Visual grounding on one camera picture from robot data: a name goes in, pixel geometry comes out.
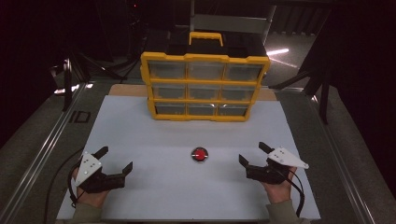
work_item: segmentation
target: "cable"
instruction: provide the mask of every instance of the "cable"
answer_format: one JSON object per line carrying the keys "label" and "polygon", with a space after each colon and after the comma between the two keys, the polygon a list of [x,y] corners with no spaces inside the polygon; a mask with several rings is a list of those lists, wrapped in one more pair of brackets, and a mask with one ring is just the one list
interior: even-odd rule
{"label": "cable", "polygon": [[210,6],[210,8],[207,10],[206,14],[209,14],[210,11],[212,10],[212,7],[217,3],[217,1],[213,1],[212,5]]}
{"label": "cable", "polygon": [[220,0],[218,1],[218,5],[216,6],[216,10],[215,10],[215,13],[213,15],[216,15],[218,13],[219,6],[220,6]]}
{"label": "cable", "polygon": [[82,52],[79,53],[79,55],[85,59],[86,62],[90,63],[91,65],[95,66],[96,68],[99,68],[103,72],[105,72],[108,76],[113,77],[115,79],[122,79],[121,76],[118,74],[114,73],[110,69],[104,68],[101,64],[97,63],[95,60],[89,58],[88,56],[84,55]]}
{"label": "cable", "polygon": [[134,61],[134,64],[132,65],[132,67],[128,70],[128,72],[125,73],[125,75],[122,77],[122,80],[120,81],[120,84],[122,84],[123,80],[127,79],[128,75],[132,72],[132,70],[134,70],[134,67],[136,66],[136,64],[140,62],[139,59],[136,59]]}
{"label": "cable", "polygon": [[136,62],[136,60],[137,60],[137,59],[132,60],[132,61],[129,63],[129,66],[125,66],[125,68],[123,68],[123,69],[120,70],[120,71],[117,71],[117,73],[123,73],[123,72],[129,71],[129,70],[131,69],[131,66],[134,64],[134,62]]}
{"label": "cable", "polygon": [[82,191],[82,193],[81,193],[80,195],[78,195],[78,197],[77,197],[77,201],[78,201],[78,199],[79,199],[79,198],[81,198],[81,196],[82,196],[84,193],[85,193],[85,190],[84,190],[84,191]]}
{"label": "cable", "polygon": [[131,22],[130,22],[130,24],[128,24],[128,29],[127,29],[127,30],[128,30],[128,31],[127,31],[127,35],[128,35],[128,52],[127,52],[127,58],[129,58],[129,59],[128,59],[128,61],[126,61],[126,62],[124,62],[124,63],[119,63],[119,64],[115,64],[115,65],[108,66],[108,67],[106,67],[106,69],[110,69],[110,70],[119,69],[119,68],[125,67],[125,66],[127,66],[127,65],[129,65],[129,64],[132,64],[132,63],[134,62],[133,59],[130,59],[130,58],[131,58],[131,55],[132,55],[132,41],[133,41],[133,34],[132,34],[131,29],[132,29],[132,30],[135,30],[134,27],[135,27],[136,24],[139,24],[140,19],[137,18],[133,13],[128,13],[128,16],[129,16],[129,18],[131,19]]}
{"label": "cable", "polygon": [[52,189],[52,185],[53,182],[55,181],[55,177],[59,174],[59,171],[61,171],[61,169],[64,167],[64,165],[70,161],[74,156],[76,156],[79,152],[81,152],[84,149],[84,147],[80,148],[79,150],[77,150],[75,153],[73,153],[70,157],[68,157],[62,164],[61,166],[58,168],[58,170],[56,170],[55,175],[52,177],[50,183],[49,183],[49,189],[47,190],[47,198],[46,198],[46,205],[45,205],[45,209],[44,209],[44,223],[47,223],[47,216],[48,216],[48,210],[49,210],[49,203],[50,203],[50,191]]}
{"label": "cable", "polygon": [[79,167],[80,162],[77,162],[76,164],[74,164],[72,166],[72,168],[69,171],[69,175],[67,176],[67,188],[69,190],[70,193],[70,199],[72,200],[72,207],[76,208],[76,203],[77,203],[77,197],[73,192],[73,188],[72,188],[72,178],[73,178],[73,171]]}
{"label": "cable", "polygon": [[304,201],[305,201],[304,188],[303,188],[303,184],[301,183],[300,178],[299,178],[293,171],[289,170],[290,173],[294,174],[294,175],[297,177],[298,181],[300,182],[301,188],[299,188],[297,185],[295,185],[287,176],[284,176],[284,175],[282,174],[282,172],[280,172],[279,170],[277,170],[277,169],[274,168],[274,167],[273,167],[273,169],[274,169],[278,174],[282,175],[282,176],[285,178],[286,181],[288,181],[295,189],[297,189],[297,191],[299,191],[299,193],[300,193],[300,203],[299,203],[299,205],[298,205],[298,207],[297,207],[296,215],[297,215],[297,217],[300,217],[301,210],[303,210]]}

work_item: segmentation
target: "white table surface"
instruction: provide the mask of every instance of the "white table surface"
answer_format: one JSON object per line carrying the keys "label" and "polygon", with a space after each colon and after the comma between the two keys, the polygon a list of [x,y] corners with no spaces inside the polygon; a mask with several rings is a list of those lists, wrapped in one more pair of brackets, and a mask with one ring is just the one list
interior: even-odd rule
{"label": "white table surface", "polygon": [[[252,165],[264,166],[267,155],[258,148],[262,141],[270,147],[285,147],[298,156],[280,102],[256,102],[246,122],[214,122],[154,120],[146,101],[146,97],[107,96],[93,125],[85,150],[94,153],[109,147],[100,160],[105,174],[119,174],[134,162],[125,188],[109,193],[103,219],[268,219],[265,190],[259,182],[246,178],[238,155]],[[207,149],[209,158],[204,163],[191,159],[196,147]],[[304,170],[298,169],[297,175],[305,192],[301,216],[320,218]],[[292,199],[297,208],[300,196],[295,189]],[[73,216],[70,204],[67,193],[58,219]]]}

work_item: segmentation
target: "round button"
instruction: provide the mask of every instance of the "round button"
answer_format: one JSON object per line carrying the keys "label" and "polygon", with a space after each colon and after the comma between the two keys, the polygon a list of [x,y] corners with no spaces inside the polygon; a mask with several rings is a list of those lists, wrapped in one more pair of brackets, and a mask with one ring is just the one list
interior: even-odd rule
{"label": "round button", "polygon": [[203,147],[196,147],[192,151],[191,156],[193,160],[203,162],[209,157],[209,154],[207,153],[207,150]]}

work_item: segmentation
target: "hand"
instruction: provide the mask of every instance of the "hand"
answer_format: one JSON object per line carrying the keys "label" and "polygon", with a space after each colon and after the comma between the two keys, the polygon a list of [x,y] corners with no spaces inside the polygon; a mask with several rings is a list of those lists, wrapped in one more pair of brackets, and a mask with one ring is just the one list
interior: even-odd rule
{"label": "hand", "polygon": [[[74,179],[76,179],[77,174],[78,174],[78,168],[76,168],[73,171]],[[102,208],[103,204],[105,203],[107,194],[109,192],[110,192],[110,190],[103,191],[100,193],[87,193],[87,192],[84,192],[83,189],[77,188],[78,203],[85,203],[85,204],[89,204],[93,207]]]}
{"label": "hand", "polygon": [[[289,180],[293,179],[297,167],[290,167],[291,172],[289,173]],[[282,203],[291,199],[291,184],[288,181],[283,181],[279,185],[271,185],[261,182],[267,191],[268,199],[270,203]]]}

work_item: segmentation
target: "sleeve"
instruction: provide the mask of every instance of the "sleeve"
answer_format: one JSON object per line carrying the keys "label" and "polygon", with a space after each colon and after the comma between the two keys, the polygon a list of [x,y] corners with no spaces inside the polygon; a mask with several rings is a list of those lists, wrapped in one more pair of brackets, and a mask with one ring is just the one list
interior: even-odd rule
{"label": "sleeve", "polygon": [[297,217],[291,200],[267,204],[271,224],[309,224],[305,218]]}
{"label": "sleeve", "polygon": [[101,223],[100,219],[102,216],[102,209],[93,207],[85,203],[77,203],[76,211],[73,218],[70,220],[70,224],[82,224],[82,223]]}

